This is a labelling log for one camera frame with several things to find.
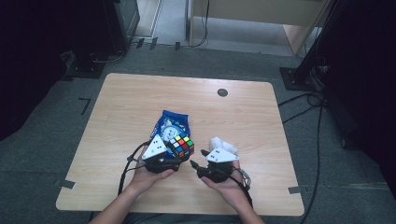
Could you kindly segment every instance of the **human arm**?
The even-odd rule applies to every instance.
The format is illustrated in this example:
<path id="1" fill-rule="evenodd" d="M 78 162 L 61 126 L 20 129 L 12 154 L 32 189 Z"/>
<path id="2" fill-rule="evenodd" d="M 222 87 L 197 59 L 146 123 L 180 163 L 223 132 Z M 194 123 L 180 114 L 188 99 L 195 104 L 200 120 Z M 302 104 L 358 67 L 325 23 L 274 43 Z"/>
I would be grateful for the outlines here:
<path id="1" fill-rule="evenodd" d="M 233 167 L 239 169 L 239 161 L 233 161 Z M 231 176 L 243 183 L 243 177 L 239 172 L 234 171 Z M 248 202 L 244 191 L 231 178 L 221 183 L 215 183 L 205 176 L 201 177 L 201 180 L 221 195 L 224 201 L 235 210 L 244 224 L 264 223 Z"/>
<path id="2" fill-rule="evenodd" d="M 131 183 L 111 204 L 105 208 L 105 210 L 103 210 L 90 223 L 122 223 L 131 209 L 132 204 L 140 194 L 147 191 L 158 180 L 165 179 L 173 173 L 173 170 L 166 170 L 162 173 L 154 174 L 149 172 L 145 167 L 136 169 L 134 171 L 134 177 L 132 178 Z"/>

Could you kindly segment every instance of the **rubik's cube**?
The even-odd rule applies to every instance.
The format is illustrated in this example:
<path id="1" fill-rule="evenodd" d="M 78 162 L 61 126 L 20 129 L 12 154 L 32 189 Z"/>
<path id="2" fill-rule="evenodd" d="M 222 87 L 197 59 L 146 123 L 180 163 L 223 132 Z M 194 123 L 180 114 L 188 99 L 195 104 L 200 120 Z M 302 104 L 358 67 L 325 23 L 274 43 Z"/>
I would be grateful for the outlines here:
<path id="1" fill-rule="evenodd" d="M 182 161 L 189 159 L 190 155 L 194 153 L 194 143 L 184 133 L 169 140 L 167 146 L 174 152 L 175 156 Z"/>

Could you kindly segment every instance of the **human hand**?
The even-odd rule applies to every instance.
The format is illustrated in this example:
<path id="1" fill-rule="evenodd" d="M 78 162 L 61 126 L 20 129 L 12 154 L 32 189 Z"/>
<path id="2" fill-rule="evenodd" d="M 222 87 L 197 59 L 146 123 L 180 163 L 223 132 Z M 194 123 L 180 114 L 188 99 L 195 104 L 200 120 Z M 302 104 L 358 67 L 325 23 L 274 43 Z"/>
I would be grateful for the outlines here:
<path id="1" fill-rule="evenodd" d="M 148 147 L 145 146 L 139 156 L 139 160 L 142 159 L 142 155 L 145 153 Z M 149 172 L 145 167 L 141 167 L 141 164 L 137 163 L 137 169 L 134 170 L 134 177 L 132 178 L 131 183 L 127 186 L 128 189 L 133 189 L 137 192 L 137 194 L 141 194 L 151 188 L 158 180 L 165 179 L 168 176 L 172 175 L 175 171 L 172 169 L 165 170 L 162 173 L 154 174 Z"/>
<path id="2" fill-rule="evenodd" d="M 239 161 L 233 161 L 232 166 L 236 169 L 239 169 Z M 231 176 L 239 181 L 241 184 L 243 184 L 244 177 L 242 177 L 239 172 L 234 171 Z M 242 191 L 238 184 L 235 183 L 235 181 L 233 181 L 231 178 L 228 178 L 226 181 L 220 183 L 215 183 L 205 176 L 201 177 L 201 180 L 208 187 L 217 191 L 224 199 L 224 201 L 232 206 L 234 209 L 238 204 L 242 204 L 243 202 L 248 203 L 248 198 L 245 195 L 244 191 Z"/>

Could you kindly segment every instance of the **robotic hand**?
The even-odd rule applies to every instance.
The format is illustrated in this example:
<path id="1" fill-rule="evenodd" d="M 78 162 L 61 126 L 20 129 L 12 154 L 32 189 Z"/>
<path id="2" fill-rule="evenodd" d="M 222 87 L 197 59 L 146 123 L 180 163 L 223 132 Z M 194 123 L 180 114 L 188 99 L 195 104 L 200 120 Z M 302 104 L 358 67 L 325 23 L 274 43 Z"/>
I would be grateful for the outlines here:
<path id="1" fill-rule="evenodd" d="M 180 164 L 188 160 L 193 152 L 194 143 L 186 134 L 182 133 L 166 143 L 157 134 L 142 155 L 140 163 L 155 174 L 167 169 L 178 171 Z"/>
<path id="2" fill-rule="evenodd" d="M 201 153 L 208 160 L 209 164 L 207 167 L 201 167 L 195 161 L 190 161 L 191 166 L 197 171 L 199 178 L 206 176 L 215 183 L 227 180 L 233 173 L 231 161 L 239 160 L 237 156 L 223 148 L 216 148 L 210 153 L 206 150 L 201 150 Z"/>

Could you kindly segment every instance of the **gray carpet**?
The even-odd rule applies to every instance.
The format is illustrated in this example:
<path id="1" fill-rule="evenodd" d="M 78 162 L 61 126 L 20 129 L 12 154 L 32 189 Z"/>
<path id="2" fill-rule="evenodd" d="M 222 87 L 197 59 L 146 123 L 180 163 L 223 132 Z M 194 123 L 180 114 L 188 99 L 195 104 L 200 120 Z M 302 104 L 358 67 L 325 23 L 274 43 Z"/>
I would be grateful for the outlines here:
<path id="1" fill-rule="evenodd" d="M 297 67 L 300 62 L 300 58 L 257 53 L 131 46 L 118 62 L 106 65 L 99 79 L 57 82 L 25 125 L 0 142 L 0 223 L 88 222 L 90 213 L 56 209 L 60 189 L 54 183 L 66 176 L 107 74 L 265 81 L 273 84 L 280 103 L 302 92 L 286 91 L 278 68 Z M 92 99 L 84 113 L 86 101 L 79 98 Z M 308 107 L 306 98 L 301 98 L 279 109 L 282 119 L 287 119 Z M 304 189 L 305 208 L 316 178 L 318 114 L 318 108 L 311 110 L 284 126 L 297 179 Z M 326 108 L 320 129 L 320 162 L 318 192 L 305 223 L 396 223 L 396 202 L 377 164 L 361 151 L 341 148 L 337 127 Z M 133 219 L 149 216 L 138 214 Z M 229 217 L 174 214 L 151 220 L 192 223 L 192 218 L 199 223 L 209 219 L 220 222 Z M 299 223 L 301 217 L 263 219 L 267 223 Z"/>

